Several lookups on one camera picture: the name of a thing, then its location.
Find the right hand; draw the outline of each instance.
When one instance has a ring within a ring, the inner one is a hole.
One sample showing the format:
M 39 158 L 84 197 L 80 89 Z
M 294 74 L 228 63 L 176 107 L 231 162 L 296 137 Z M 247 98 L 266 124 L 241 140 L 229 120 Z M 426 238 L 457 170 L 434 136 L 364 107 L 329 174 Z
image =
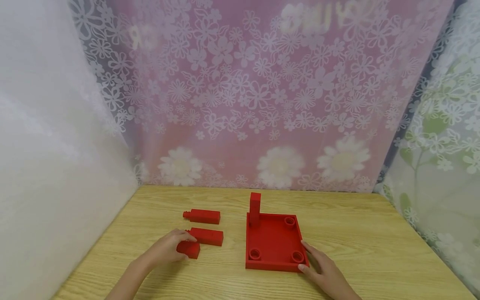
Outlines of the right hand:
M 146 261 L 152 269 L 166 263 L 188 259 L 186 254 L 178 253 L 177 246 L 183 240 L 197 241 L 185 230 L 174 229 L 156 241 L 141 258 Z
M 299 264 L 299 269 L 311 281 L 317 284 L 326 294 L 334 300 L 361 300 L 352 287 L 348 284 L 342 272 L 325 253 L 318 251 L 307 242 L 301 241 L 305 249 L 313 256 L 320 266 L 321 273 Z

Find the red plastic block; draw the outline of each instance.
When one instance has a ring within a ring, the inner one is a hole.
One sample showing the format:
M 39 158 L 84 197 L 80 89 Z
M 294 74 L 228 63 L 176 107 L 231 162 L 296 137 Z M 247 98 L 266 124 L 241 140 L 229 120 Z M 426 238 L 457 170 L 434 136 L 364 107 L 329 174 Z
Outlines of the red plastic block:
M 189 212 L 183 212 L 183 217 L 189 219 L 190 222 L 208 224 L 220 223 L 220 212 L 214 210 L 192 209 Z
M 253 192 L 250 194 L 250 225 L 258 226 L 260 216 L 260 199 L 262 194 Z
M 245 268 L 300 272 L 299 264 L 310 265 L 297 216 L 259 214 L 257 226 L 251 225 L 251 217 L 252 207 L 247 213 Z
M 188 240 L 181 241 L 177 246 L 177 252 L 186 254 L 189 258 L 197 259 L 200 253 L 200 244 Z
M 195 227 L 187 231 L 201 244 L 221 246 L 223 243 L 223 231 Z

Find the pink curtain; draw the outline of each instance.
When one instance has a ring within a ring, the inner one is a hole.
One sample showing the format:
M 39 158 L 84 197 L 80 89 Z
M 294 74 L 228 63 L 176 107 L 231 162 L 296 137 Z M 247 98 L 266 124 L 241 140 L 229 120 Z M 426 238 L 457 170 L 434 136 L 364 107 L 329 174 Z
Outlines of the pink curtain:
M 406 126 L 451 4 L 70 2 L 140 180 L 355 192 Z

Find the white curtain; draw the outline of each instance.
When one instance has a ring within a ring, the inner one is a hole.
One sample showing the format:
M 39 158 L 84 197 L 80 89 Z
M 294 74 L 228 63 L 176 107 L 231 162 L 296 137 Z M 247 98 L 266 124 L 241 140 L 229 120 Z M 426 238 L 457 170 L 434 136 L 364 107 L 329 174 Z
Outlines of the white curtain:
M 455 7 L 375 190 L 480 298 L 480 0 Z
M 0 299 L 48 299 L 137 188 L 67 3 L 0 2 Z

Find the floral lace curtain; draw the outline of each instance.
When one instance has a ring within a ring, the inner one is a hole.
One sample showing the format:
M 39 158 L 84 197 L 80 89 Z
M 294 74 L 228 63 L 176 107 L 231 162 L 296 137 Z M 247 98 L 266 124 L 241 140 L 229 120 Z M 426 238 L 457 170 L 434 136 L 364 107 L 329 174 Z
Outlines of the floral lace curtain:
M 455 8 L 375 191 L 480 298 L 480 1 L 456 1 Z
M 70 0 L 140 182 L 371 192 L 451 0 Z

